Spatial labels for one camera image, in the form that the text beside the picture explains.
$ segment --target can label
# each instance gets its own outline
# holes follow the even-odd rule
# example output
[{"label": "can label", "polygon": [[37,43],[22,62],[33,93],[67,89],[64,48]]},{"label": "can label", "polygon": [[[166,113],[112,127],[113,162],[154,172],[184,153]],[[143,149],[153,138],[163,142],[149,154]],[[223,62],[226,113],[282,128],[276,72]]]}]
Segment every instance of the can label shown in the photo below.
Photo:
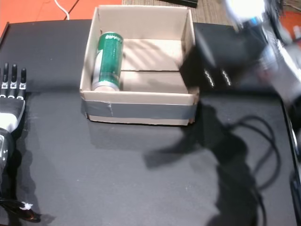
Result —
[{"label": "can label", "polygon": [[102,84],[112,84],[119,90],[121,72],[123,38],[114,32],[103,34],[98,42],[98,51],[95,60],[92,89]]}]

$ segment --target cardboard box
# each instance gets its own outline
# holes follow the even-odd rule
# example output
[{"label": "cardboard box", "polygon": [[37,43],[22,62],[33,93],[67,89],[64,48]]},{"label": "cardboard box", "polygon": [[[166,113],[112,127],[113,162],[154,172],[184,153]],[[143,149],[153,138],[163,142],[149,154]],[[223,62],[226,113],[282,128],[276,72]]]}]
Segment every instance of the cardboard box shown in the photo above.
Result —
[{"label": "cardboard box", "polygon": [[[124,38],[120,91],[91,90],[99,37]],[[195,117],[198,89],[179,72],[195,45],[191,11],[184,7],[99,6],[95,9],[80,93],[92,121],[187,125]]]}]

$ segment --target black cable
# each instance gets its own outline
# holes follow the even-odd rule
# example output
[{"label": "black cable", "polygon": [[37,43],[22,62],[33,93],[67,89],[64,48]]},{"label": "black cable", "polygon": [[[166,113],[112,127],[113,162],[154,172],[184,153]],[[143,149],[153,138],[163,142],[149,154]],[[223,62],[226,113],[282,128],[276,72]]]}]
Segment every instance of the black cable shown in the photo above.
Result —
[{"label": "black cable", "polygon": [[38,223],[41,221],[40,215],[35,213],[32,209],[22,210],[21,208],[24,208],[25,205],[18,200],[5,199],[0,197],[0,205],[7,211],[16,214],[23,220],[27,220],[33,223]]},{"label": "black cable", "polygon": [[[265,127],[268,129],[269,133],[270,133],[270,137],[268,135],[266,135],[264,132],[262,132],[260,129],[249,125],[247,123],[245,123],[246,121],[250,121],[250,120],[256,120],[261,122],[263,125],[265,125]],[[263,158],[259,161],[259,163],[257,164],[257,166],[254,169],[253,174],[255,175],[259,169],[262,167],[262,165],[264,164],[264,162],[270,157],[270,155],[272,154],[272,150],[275,151],[276,154],[276,169],[273,173],[273,175],[270,177],[270,179],[268,179],[265,183],[263,183],[263,185],[258,186],[257,189],[259,191],[262,191],[264,189],[266,189],[271,183],[273,183],[273,181],[278,177],[279,173],[280,173],[280,166],[281,166],[281,158],[280,158],[280,153],[279,150],[276,146],[276,138],[275,138],[275,134],[273,132],[273,129],[271,128],[271,126],[262,118],[257,117],[257,116],[246,116],[242,119],[240,119],[238,122],[229,125],[229,129],[233,129],[237,126],[242,126],[248,129],[253,130],[254,132],[259,133],[260,135],[262,135],[270,144],[270,147],[268,148],[267,153],[263,156]]]},{"label": "black cable", "polygon": [[76,2],[73,4],[73,6],[71,7],[71,9],[68,11],[68,14],[71,13],[71,11],[74,9],[74,7],[77,5],[77,3],[79,2],[79,0],[76,0]]},{"label": "black cable", "polygon": [[[259,121],[262,124],[264,124],[265,127],[268,129],[271,137],[267,136],[260,129],[258,129],[258,128],[252,126],[252,125],[249,125],[249,124],[245,123],[246,121],[251,121],[251,120],[256,120],[256,121]],[[256,187],[254,187],[251,190],[253,196],[257,200],[257,202],[258,202],[258,204],[259,204],[259,206],[261,208],[261,211],[262,211],[262,217],[263,217],[262,225],[266,226],[267,225],[267,213],[266,213],[266,209],[265,209],[265,206],[264,206],[264,203],[263,203],[260,191],[264,190],[271,183],[273,183],[273,181],[277,178],[277,176],[280,173],[281,158],[280,158],[279,150],[278,150],[278,148],[277,148],[277,146],[275,144],[275,141],[276,141],[275,134],[274,134],[271,126],[264,119],[262,119],[260,117],[257,117],[257,116],[247,116],[247,117],[244,117],[241,120],[239,120],[238,122],[236,122],[236,123],[234,123],[232,125],[229,125],[229,129],[233,129],[233,128],[237,127],[237,126],[242,126],[242,127],[251,129],[251,130],[259,133],[260,135],[262,135],[270,143],[270,148],[268,149],[267,153],[264,155],[264,157],[259,161],[259,163],[255,167],[255,170],[254,170],[253,174],[256,174],[259,171],[259,169],[263,165],[263,163],[269,158],[272,150],[274,150],[275,153],[276,153],[277,164],[276,164],[276,169],[275,169],[273,175],[271,176],[271,178],[269,180],[267,180],[263,185],[256,186]]]}]

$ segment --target tape strip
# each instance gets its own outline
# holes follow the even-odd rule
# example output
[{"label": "tape strip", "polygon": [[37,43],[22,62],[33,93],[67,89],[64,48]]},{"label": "tape strip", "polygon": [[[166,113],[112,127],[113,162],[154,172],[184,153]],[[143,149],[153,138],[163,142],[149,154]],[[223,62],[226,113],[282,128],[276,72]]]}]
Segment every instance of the tape strip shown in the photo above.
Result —
[{"label": "tape strip", "polygon": [[114,118],[178,119],[194,118],[197,105],[111,104],[83,100],[88,115]]}]

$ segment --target black table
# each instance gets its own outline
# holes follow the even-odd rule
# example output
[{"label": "black table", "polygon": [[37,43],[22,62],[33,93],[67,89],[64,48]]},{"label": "black table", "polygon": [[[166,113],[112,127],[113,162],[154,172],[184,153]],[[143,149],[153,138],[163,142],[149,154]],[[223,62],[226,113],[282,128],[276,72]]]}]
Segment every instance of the black table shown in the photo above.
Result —
[{"label": "black table", "polygon": [[[12,24],[1,46],[1,65],[28,71],[16,194],[44,214],[39,225],[246,226],[256,215],[261,225],[254,187],[276,168],[260,191],[268,225],[296,225],[278,98],[209,93],[186,128],[90,122],[79,96],[89,27],[90,20]],[[247,115],[270,125],[281,162],[273,150],[262,160],[270,143],[252,128],[226,127]],[[246,123],[270,136],[262,122]],[[3,210],[0,223],[8,223]]]}]

